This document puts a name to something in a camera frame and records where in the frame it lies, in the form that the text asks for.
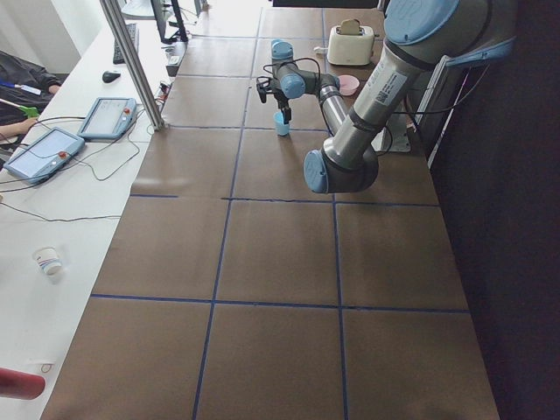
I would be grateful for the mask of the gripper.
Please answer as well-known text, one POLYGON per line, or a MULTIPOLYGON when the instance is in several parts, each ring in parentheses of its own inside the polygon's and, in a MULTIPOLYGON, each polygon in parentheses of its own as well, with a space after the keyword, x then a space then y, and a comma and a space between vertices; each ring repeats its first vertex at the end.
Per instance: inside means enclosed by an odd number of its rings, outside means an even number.
POLYGON ((289 106, 289 99, 284 94, 275 94, 277 106, 281 109, 283 122, 289 123, 291 121, 291 108, 289 106))

